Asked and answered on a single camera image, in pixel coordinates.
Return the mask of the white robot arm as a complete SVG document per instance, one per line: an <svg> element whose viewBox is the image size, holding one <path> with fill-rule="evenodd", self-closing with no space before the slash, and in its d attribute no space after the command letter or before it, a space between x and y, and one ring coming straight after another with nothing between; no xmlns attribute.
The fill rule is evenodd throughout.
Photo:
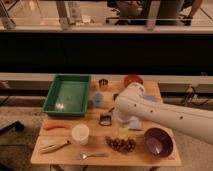
<svg viewBox="0 0 213 171"><path fill-rule="evenodd" d="M145 98L145 87L130 83L115 100L118 118L144 118L213 145L213 111L158 103Z"/></svg>

